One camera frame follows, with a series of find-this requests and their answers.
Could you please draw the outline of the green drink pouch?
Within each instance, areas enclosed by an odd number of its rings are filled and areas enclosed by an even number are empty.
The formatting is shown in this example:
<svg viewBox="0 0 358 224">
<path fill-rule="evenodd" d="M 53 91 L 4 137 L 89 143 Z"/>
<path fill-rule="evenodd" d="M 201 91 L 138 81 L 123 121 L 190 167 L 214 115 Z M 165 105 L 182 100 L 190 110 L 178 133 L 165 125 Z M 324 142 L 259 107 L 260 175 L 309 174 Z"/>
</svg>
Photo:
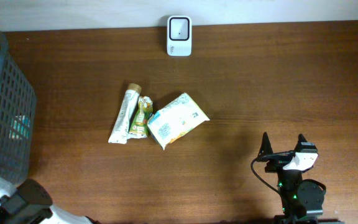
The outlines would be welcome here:
<svg viewBox="0 0 358 224">
<path fill-rule="evenodd" d="M 142 139 L 149 136 L 147 122 L 153 113 L 153 101 L 148 96 L 140 96 L 138 110 L 132 120 L 128 139 Z"/>
</svg>

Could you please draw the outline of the dark grey plastic basket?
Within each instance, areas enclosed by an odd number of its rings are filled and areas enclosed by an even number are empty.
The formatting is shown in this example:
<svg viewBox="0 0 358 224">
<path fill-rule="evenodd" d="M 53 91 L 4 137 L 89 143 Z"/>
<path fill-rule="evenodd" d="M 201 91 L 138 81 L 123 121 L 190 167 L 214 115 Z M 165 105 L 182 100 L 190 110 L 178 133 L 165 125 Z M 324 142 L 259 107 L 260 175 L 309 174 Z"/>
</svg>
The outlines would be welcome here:
<svg viewBox="0 0 358 224">
<path fill-rule="evenodd" d="M 21 184 L 28 176 L 36 104 L 35 91 L 11 57 L 0 31 L 0 177 L 12 184 Z M 19 115 L 30 119 L 29 138 L 13 140 L 9 138 L 11 120 Z"/>
</svg>

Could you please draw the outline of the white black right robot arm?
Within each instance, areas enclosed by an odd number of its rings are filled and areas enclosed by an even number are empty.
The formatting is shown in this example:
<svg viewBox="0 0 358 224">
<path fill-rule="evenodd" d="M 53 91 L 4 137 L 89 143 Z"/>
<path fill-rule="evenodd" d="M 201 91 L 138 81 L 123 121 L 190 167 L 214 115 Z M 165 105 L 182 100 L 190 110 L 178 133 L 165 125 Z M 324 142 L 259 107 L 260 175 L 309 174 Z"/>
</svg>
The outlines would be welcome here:
<svg viewBox="0 0 358 224">
<path fill-rule="evenodd" d="M 314 143 L 298 135 L 293 150 L 273 152 L 267 133 L 263 133 L 259 153 L 250 164 L 252 173 L 268 188 L 278 194 L 282 202 L 282 214 L 273 218 L 274 223 L 341 223 L 340 220 L 321 220 L 326 186 L 313 179 L 304 179 L 303 174 L 311 170 L 318 158 Z M 266 182 L 255 171 L 256 162 L 265 163 L 266 173 L 277 174 L 277 185 Z"/>
</svg>

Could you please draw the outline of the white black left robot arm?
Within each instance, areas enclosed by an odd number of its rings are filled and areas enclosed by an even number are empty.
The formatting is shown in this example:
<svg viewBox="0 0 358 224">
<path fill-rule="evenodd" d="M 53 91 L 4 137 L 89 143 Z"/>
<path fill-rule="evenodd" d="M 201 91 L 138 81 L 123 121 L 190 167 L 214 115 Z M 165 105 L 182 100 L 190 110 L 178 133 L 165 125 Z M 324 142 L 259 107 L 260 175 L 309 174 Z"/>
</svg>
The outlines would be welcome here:
<svg viewBox="0 0 358 224">
<path fill-rule="evenodd" d="M 0 224 L 100 224 L 53 204 L 48 192 L 35 180 L 19 186 L 0 177 Z"/>
</svg>

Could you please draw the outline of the teal white tissue pack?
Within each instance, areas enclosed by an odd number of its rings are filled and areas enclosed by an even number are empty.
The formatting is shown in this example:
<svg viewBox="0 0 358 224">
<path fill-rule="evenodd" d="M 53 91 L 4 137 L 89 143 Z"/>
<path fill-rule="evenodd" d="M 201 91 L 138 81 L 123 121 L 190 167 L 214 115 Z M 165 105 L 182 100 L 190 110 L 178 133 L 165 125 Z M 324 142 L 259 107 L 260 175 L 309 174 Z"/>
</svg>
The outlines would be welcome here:
<svg viewBox="0 0 358 224">
<path fill-rule="evenodd" d="M 15 116 L 11 120 L 11 130 L 9 138 L 13 140 L 23 140 L 29 138 L 30 119 L 25 115 Z"/>
</svg>

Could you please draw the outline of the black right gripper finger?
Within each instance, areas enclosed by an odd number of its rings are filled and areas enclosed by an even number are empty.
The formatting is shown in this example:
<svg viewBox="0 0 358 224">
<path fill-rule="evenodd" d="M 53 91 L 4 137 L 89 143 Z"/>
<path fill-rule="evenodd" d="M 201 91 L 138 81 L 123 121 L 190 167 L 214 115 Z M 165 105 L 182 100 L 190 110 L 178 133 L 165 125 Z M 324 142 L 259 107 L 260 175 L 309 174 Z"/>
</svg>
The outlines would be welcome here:
<svg viewBox="0 0 358 224">
<path fill-rule="evenodd" d="M 304 137 L 304 135 L 302 135 L 301 133 L 298 135 L 298 142 L 294 148 L 295 152 L 302 152 L 306 149 L 306 145 L 303 145 L 303 143 L 307 142 L 306 138 Z"/>
<path fill-rule="evenodd" d="M 261 147 L 259 149 L 258 156 L 259 157 L 267 156 L 267 155 L 271 155 L 272 153 L 273 153 L 273 150 L 271 147 L 269 136 L 268 136 L 267 132 L 264 132 L 263 136 L 262 136 L 262 143 L 261 143 Z"/>
</svg>

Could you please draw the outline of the white tube tan cap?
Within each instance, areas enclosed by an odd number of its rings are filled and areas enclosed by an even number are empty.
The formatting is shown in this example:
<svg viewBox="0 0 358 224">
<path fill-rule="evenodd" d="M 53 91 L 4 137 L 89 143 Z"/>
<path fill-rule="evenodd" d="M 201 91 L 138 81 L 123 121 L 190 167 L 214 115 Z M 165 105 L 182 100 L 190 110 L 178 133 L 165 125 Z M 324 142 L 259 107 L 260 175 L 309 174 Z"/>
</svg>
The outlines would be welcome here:
<svg viewBox="0 0 358 224">
<path fill-rule="evenodd" d="M 125 144 L 127 142 L 131 118 L 138 104 L 141 90 L 142 87 L 138 84 L 128 85 L 108 143 Z"/>
</svg>

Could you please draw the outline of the yellow white snack bag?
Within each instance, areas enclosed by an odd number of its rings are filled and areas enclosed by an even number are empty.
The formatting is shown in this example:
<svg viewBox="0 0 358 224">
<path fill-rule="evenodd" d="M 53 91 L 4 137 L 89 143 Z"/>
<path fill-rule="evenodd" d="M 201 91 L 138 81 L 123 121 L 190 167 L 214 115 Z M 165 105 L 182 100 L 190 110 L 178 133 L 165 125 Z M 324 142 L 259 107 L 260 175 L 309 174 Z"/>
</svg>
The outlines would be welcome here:
<svg viewBox="0 0 358 224">
<path fill-rule="evenodd" d="M 189 133 L 201 123 L 209 121 L 204 111 L 195 103 L 187 93 L 155 112 L 147 122 L 147 127 L 165 150 L 168 144 Z"/>
</svg>

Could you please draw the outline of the white barcode scanner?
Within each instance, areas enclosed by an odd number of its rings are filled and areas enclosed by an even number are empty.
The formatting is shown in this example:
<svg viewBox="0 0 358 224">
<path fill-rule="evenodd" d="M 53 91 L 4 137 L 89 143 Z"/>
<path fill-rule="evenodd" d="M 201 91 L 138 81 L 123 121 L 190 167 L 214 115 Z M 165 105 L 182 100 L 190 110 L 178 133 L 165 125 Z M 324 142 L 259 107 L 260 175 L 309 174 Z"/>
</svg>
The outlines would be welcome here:
<svg viewBox="0 0 358 224">
<path fill-rule="evenodd" d="M 167 54 L 187 57 L 192 51 L 192 20 L 188 16 L 170 16 L 167 19 Z"/>
</svg>

